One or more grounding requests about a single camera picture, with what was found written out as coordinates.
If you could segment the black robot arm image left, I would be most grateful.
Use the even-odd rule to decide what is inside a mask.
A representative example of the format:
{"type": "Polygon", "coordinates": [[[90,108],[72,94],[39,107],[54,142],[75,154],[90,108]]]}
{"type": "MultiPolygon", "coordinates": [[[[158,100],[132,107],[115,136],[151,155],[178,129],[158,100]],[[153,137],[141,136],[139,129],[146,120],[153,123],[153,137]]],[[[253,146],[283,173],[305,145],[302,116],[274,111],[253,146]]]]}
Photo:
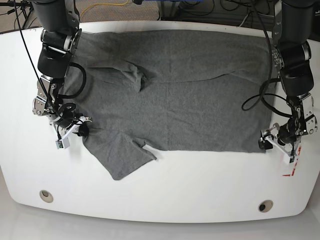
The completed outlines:
{"type": "Polygon", "coordinates": [[[57,133],[56,146],[66,149],[70,146],[69,135],[86,137],[91,121],[81,113],[76,113],[72,100],[80,95],[87,82],[85,69],[72,62],[82,29],[80,13],[74,0],[33,0],[31,2],[43,28],[40,40],[42,49],[37,68],[41,76],[37,81],[37,96],[33,100],[33,113],[45,116],[57,133]],[[80,88],[70,95],[62,94],[61,88],[69,68],[76,68],[82,74],[80,88]]]}

